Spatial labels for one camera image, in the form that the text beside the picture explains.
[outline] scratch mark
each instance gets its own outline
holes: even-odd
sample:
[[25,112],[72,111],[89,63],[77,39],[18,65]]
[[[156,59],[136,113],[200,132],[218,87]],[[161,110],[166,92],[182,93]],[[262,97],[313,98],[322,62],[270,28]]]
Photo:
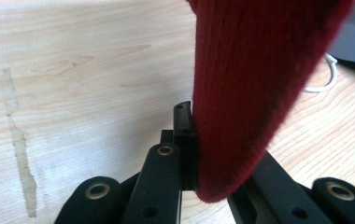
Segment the scratch mark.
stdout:
[[26,203],[26,211],[29,217],[36,217],[36,181],[30,173],[26,154],[25,132],[17,127],[12,115],[19,109],[17,94],[11,76],[11,70],[6,68],[0,78],[0,85],[3,93],[4,103],[8,116],[8,126],[11,132],[12,145],[17,158],[18,171]]

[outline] wood grain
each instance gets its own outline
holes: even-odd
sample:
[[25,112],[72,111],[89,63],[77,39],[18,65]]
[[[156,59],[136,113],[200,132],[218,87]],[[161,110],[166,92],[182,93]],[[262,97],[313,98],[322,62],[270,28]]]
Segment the wood grain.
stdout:
[[[192,98],[194,33],[182,0],[0,1],[0,223],[52,223],[85,179],[138,172],[172,106]],[[303,93],[269,147],[307,186],[355,185],[355,71],[337,68],[336,86]],[[311,83],[328,72],[320,63]],[[185,192],[182,223],[234,220],[225,201]]]

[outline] ribbed knit fabric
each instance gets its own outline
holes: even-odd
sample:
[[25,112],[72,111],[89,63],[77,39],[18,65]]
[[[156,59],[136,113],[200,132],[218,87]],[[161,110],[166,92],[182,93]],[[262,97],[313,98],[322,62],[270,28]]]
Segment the ribbed knit fabric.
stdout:
[[197,194],[213,203],[249,177],[353,1],[189,3],[197,16]]

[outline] white cable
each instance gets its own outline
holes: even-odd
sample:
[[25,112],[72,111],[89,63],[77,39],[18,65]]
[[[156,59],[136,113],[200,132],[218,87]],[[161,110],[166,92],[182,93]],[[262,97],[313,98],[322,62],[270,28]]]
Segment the white cable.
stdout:
[[325,53],[325,59],[329,64],[331,70],[329,82],[322,87],[305,87],[303,91],[311,92],[311,93],[320,93],[323,91],[329,91],[332,88],[332,86],[337,82],[337,68],[335,67],[335,64],[337,63],[336,58],[332,57],[332,55],[328,53]]

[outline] wooden table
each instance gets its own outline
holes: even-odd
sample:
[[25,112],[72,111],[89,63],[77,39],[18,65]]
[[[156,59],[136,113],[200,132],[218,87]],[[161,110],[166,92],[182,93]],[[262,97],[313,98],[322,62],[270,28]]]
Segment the wooden table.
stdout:
[[[183,0],[0,2],[0,223],[52,223],[87,178],[138,172],[172,106],[192,98]],[[355,71],[303,93],[269,151],[298,182],[355,185]],[[327,79],[320,63],[311,83]],[[183,194],[182,223],[234,223]]]

